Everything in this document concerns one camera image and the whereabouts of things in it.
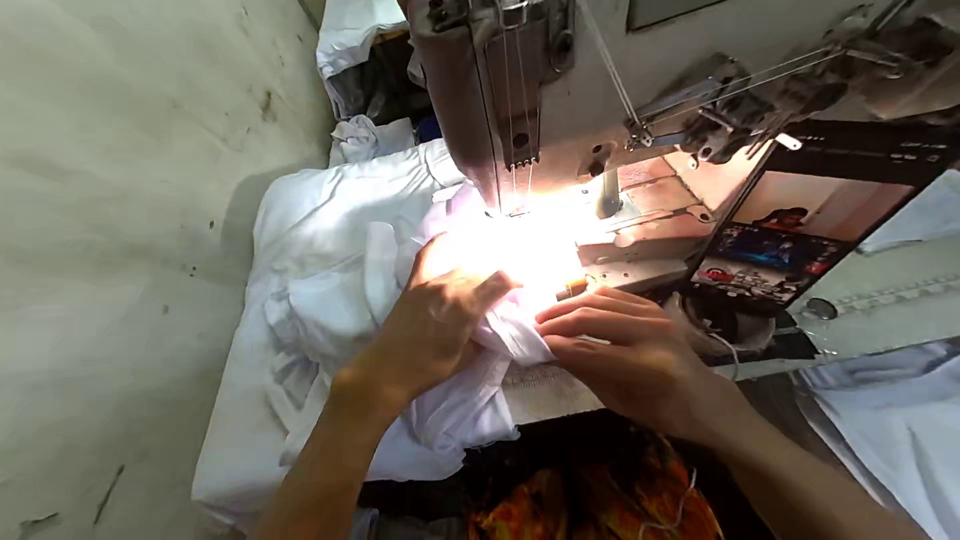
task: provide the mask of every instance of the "orange patterned cloth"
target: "orange patterned cloth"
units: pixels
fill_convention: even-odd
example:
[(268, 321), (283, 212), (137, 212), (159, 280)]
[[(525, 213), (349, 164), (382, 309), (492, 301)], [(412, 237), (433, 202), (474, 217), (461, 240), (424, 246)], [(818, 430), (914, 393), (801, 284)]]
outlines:
[(470, 539), (722, 539), (692, 473), (661, 442), (641, 459), (642, 474), (615, 474), (615, 464), (538, 471), (493, 510), (469, 514)]

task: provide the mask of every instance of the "sewing machine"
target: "sewing machine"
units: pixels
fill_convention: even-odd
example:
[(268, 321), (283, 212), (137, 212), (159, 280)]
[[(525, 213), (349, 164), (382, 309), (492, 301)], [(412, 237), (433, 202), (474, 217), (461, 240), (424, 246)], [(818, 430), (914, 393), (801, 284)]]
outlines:
[(960, 103), (960, 12), (862, 2), (412, 0), (407, 16), (488, 206), (550, 208), (592, 280), (639, 292), (688, 276), (766, 150), (802, 144), (791, 124)]

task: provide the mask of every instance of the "white cloth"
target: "white cloth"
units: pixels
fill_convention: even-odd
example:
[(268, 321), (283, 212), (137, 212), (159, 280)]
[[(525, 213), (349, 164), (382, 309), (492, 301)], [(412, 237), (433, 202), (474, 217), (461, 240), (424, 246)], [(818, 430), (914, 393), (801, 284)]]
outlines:
[(337, 123), (330, 137), (330, 167), (390, 156), (416, 145), (410, 118), (375, 126), (366, 115), (358, 114)]
[[(337, 197), (354, 197), (352, 203), (362, 208), (365, 198), (381, 195), (373, 189), (363, 194), (338, 190)], [(271, 406), (290, 432), (278, 457), (284, 465), (296, 459), (309, 437), (333, 375), (373, 338), (389, 314), (420, 246), (437, 233), (480, 227), (490, 219), (479, 193), (468, 185), (426, 212), (416, 234), (400, 233), (409, 224), (391, 223), (394, 211), (384, 210), (347, 212), (336, 220), (322, 219), (325, 212), (317, 212), (318, 220), (330, 228), (311, 227), (310, 235), (320, 239), (352, 231), (356, 242), (298, 254), (297, 259), (321, 262), (308, 268), (296, 264), (308, 276), (281, 280), (264, 306), (280, 347), (266, 386)], [(367, 479), (445, 479), (462, 466), (464, 448), (518, 437), (500, 383), (512, 359), (525, 365), (553, 359), (520, 314), (525, 300), (523, 290), (515, 291), (488, 314), (474, 335), (485, 353), (414, 400), (381, 440)]]
[[(934, 343), (800, 375), (855, 457), (926, 533), (960, 538), (960, 352)], [(825, 441), (882, 502), (839, 441)]]
[[(416, 234), (432, 195), (463, 181), (444, 142), (435, 140), (376, 160), (303, 170), (270, 186), (253, 228), (253, 268), (243, 314), (191, 491), (211, 525), (249, 532), (287, 472), (279, 457), (288, 431), (265, 395), (276, 388), (264, 383), (266, 362), (284, 363), (265, 317), (272, 295), (291, 280), (316, 275), (317, 268), (364, 254), (367, 231), (355, 227), (358, 222), (391, 223), (396, 238)], [(300, 364), (300, 369), (320, 373), (316, 362)], [(305, 399), (312, 377), (288, 378), (306, 382), (293, 393)], [(287, 421), (302, 409), (292, 403)]]
[(326, 0), (317, 41), (317, 69), (324, 80), (334, 117), (349, 116), (346, 105), (349, 96), (341, 95), (341, 88), (332, 84), (330, 78), (367, 61), (378, 34), (408, 27), (396, 0)]
[(874, 253), (906, 243), (960, 233), (960, 171), (948, 169), (890, 221), (864, 240), (858, 250)]

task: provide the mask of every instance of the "metal rod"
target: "metal rod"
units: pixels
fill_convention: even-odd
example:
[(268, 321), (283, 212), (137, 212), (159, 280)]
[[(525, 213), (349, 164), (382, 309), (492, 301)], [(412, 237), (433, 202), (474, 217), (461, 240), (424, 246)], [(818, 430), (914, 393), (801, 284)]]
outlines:
[(691, 101), (691, 100), (694, 100), (694, 99), (697, 99), (697, 98), (701, 98), (701, 97), (710, 95), (711, 93), (713, 93), (713, 92), (715, 92), (715, 91), (722, 90), (722, 89), (724, 89), (724, 88), (726, 88), (726, 87), (736, 85), (737, 83), (743, 83), (744, 81), (750, 81), (751, 79), (753, 79), (753, 77), (756, 77), (757, 75), (760, 75), (760, 74), (762, 74), (762, 73), (766, 73), (767, 71), (773, 71), (774, 69), (777, 69), (778, 67), (784, 67), (785, 65), (788, 65), (789, 63), (793, 63), (793, 62), (795, 62), (795, 61), (801, 61), (801, 60), (803, 60), (803, 59), (807, 59), (807, 58), (809, 58), (809, 57), (812, 57), (812, 56), (814, 56), (814, 55), (818, 55), (818, 54), (820, 54), (820, 53), (822, 53), (822, 52), (824, 52), (824, 51), (828, 51), (828, 50), (829, 50), (829, 47), (823, 47), (823, 48), (817, 49), (816, 51), (813, 51), (813, 52), (810, 52), (810, 53), (806, 53), (805, 55), (798, 56), (798, 57), (795, 58), (795, 59), (788, 60), (788, 61), (784, 61), (784, 62), (778, 63), (777, 65), (772, 65), (772, 66), (770, 66), (770, 67), (768, 67), (768, 68), (766, 68), (766, 69), (762, 69), (762, 70), (760, 70), (760, 71), (757, 71), (757, 73), (753, 73), (753, 74), (751, 74), (751, 75), (748, 75), (748, 76), (746, 76), (746, 77), (737, 79), (737, 80), (735, 80), (735, 81), (730, 81), (729, 83), (726, 83), (725, 85), (720, 85), (720, 86), (718, 86), (718, 87), (716, 87), (716, 88), (711, 88), (711, 89), (709, 89), (709, 90), (707, 90), (707, 91), (705, 91), (705, 92), (701, 92), (701, 93), (699, 93), (699, 94), (692, 95), (692, 96), (690, 96), (690, 97), (688, 97), (688, 98), (686, 98), (686, 99), (683, 99), (682, 101), (678, 101), (677, 103), (673, 103), (673, 104), (670, 104), (670, 105), (668, 105), (668, 106), (666, 106), (666, 107), (663, 107), (663, 108), (661, 108), (661, 109), (654, 110), (653, 112), (646, 112), (646, 113), (643, 114), (643, 116), (649, 118), (650, 116), (654, 116), (654, 115), (656, 115), (656, 114), (660, 114), (661, 112), (664, 112), (665, 110), (668, 110), (668, 109), (673, 109), (674, 107), (677, 107), (678, 105), (681, 105), (681, 104), (686, 103), (686, 102), (688, 102), (688, 101)]
[(736, 95), (736, 94), (738, 94), (738, 93), (740, 93), (740, 92), (745, 92), (745, 91), (747, 91), (747, 90), (749, 90), (749, 89), (751, 89), (751, 88), (756, 88), (757, 86), (760, 86), (760, 85), (766, 85), (767, 83), (770, 83), (770, 82), (772, 82), (772, 81), (775, 81), (776, 79), (779, 79), (779, 78), (781, 78), (781, 77), (786, 77), (787, 75), (790, 75), (790, 74), (792, 74), (792, 73), (796, 73), (796, 72), (798, 72), (798, 71), (803, 71), (803, 70), (807, 69), (808, 67), (814, 66), (814, 65), (816, 65), (816, 64), (818, 64), (818, 63), (822, 63), (822, 62), (825, 62), (825, 61), (829, 61), (829, 60), (835, 59), (836, 57), (842, 56), (842, 55), (844, 55), (844, 54), (845, 54), (844, 51), (840, 51), (840, 52), (837, 52), (837, 53), (833, 53), (833, 54), (831, 54), (831, 55), (829, 55), (829, 56), (826, 56), (826, 57), (824, 57), (824, 58), (822, 58), (822, 59), (819, 59), (819, 60), (817, 60), (817, 61), (812, 61), (812, 62), (810, 62), (810, 63), (806, 63), (806, 64), (804, 64), (804, 65), (802, 65), (802, 66), (800, 66), (800, 67), (798, 67), (798, 68), (796, 68), (796, 69), (791, 69), (790, 71), (785, 71), (785, 72), (783, 72), (783, 73), (780, 73), (779, 75), (777, 75), (777, 76), (775, 76), (775, 77), (771, 77), (771, 78), (769, 78), (769, 79), (764, 79), (763, 81), (760, 81), (759, 83), (753, 83), (752, 85), (744, 86), (744, 87), (740, 88), (740, 89), (737, 90), (737, 91), (730, 92), (729, 94), (724, 94), (724, 95), (722, 95), (722, 96), (720, 96), (720, 97), (718, 97), (718, 98), (716, 98), (716, 99), (711, 99), (710, 101), (707, 101), (706, 103), (700, 104), (700, 105), (698, 105), (698, 106), (696, 106), (696, 107), (691, 107), (691, 108), (689, 108), (689, 109), (681, 110), (680, 112), (676, 112), (676, 113), (671, 114), (671, 115), (669, 115), (669, 116), (664, 116), (663, 118), (659, 118), (659, 119), (657, 119), (657, 120), (654, 120), (653, 122), (647, 123), (647, 126), (653, 126), (654, 124), (659, 124), (660, 122), (662, 122), (662, 121), (664, 121), (664, 120), (669, 120), (670, 118), (675, 118), (675, 117), (677, 117), (677, 116), (680, 116), (681, 114), (685, 114), (685, 113), (690, 112), (690, 111), (692, 111), (692, 110), (697, 110), (697, 109), (699, 109), (699, 108), (702, 107), (702, 106), (710, 105), (710, 104), (712, 104), (712, 103), (716, 103), (716, 102), (720, 101), (721, 99), (728, 98), (728, 97), (733, 96), (733, 95)]

